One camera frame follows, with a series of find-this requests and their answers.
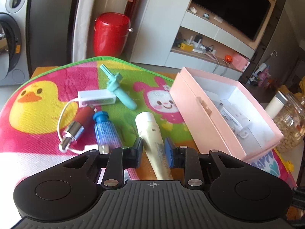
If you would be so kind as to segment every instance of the white bottle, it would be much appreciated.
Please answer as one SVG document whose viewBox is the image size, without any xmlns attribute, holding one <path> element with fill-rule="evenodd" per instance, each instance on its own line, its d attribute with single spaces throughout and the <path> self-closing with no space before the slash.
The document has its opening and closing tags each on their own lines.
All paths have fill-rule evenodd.
<svg viewBox="0 0 305 229">
<path fill-rule="evenodd" d="M 287 98 L 282 94 L 282 92 L 278 91 L 266 107 L 265 111 L 271 119 L 274 119 L 274 117 L 277 116 L 277 114 L 285 106 L 287 101 Z"/>
<path fill-rule="evenodd" d="M 158 180 L 172 180 L 173 177 L 165 157 L 160 129 L 152 113 L 143 112 L 135 118 L 139 137 L 143 139 L 144 150 Z"/>
</svg>

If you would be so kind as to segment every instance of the cream tube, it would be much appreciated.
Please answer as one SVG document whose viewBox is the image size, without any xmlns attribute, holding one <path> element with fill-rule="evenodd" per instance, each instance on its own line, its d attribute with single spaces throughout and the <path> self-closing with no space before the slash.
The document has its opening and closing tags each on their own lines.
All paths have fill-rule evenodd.
<svg viewBox="0 0 305 229">
<path fill-rule="evenodd" d="M 160 129 L 152 113 L 143 112 L 135 118 L 139 137 L 143 139 L 144 150 L 158 180 L 172 180 L 173 177 L 165 157 Z"/>
</svg>

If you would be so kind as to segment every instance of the washing machine door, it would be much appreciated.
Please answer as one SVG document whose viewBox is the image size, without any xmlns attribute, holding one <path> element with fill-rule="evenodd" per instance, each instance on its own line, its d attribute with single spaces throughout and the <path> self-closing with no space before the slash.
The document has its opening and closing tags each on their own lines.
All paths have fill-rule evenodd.
<svg viewBox="0 0 305 229">
<path fill-rule="evenodd" d="M 21 52 L 21 33 L 16 21 L 0 13 L 0 80 L 16 66 Z"/>
</svg>

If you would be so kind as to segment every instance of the pink box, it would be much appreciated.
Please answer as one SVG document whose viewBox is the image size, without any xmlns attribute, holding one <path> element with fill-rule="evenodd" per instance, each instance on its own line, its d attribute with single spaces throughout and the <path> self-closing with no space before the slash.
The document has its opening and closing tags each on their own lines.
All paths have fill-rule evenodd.
<svg viewBox="0 0 305 229">
<path fill-rule="evenodd" d="M 242 72 L 244 72 L 244 67 L 248 64 L 248 59 L 237 53 L 233 56 L 232 65 Z"/>
<path fill-rule="evenodd" d="M 200 153 L 218 149 L 250 162 L 266 154 L 283 138 L 262 106 L 241 83 L 232 79 L 183 68 L 170 94 Z M 219 101 L 220 106 L 224 103 L 235 106 L 251 121 L 248 137 L 235 135 L 216 107 Z"/>
</svg>

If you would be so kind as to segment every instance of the television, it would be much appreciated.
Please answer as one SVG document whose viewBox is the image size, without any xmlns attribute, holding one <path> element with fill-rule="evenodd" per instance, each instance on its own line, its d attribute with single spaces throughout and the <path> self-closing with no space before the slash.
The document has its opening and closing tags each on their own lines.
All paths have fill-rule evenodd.
<svg viewBox="0 0 305 229">
<path fill-rule="evenodd" d="M 193 0 L 255 40 L 270 8 L 269 0 Z"/>
</svg>

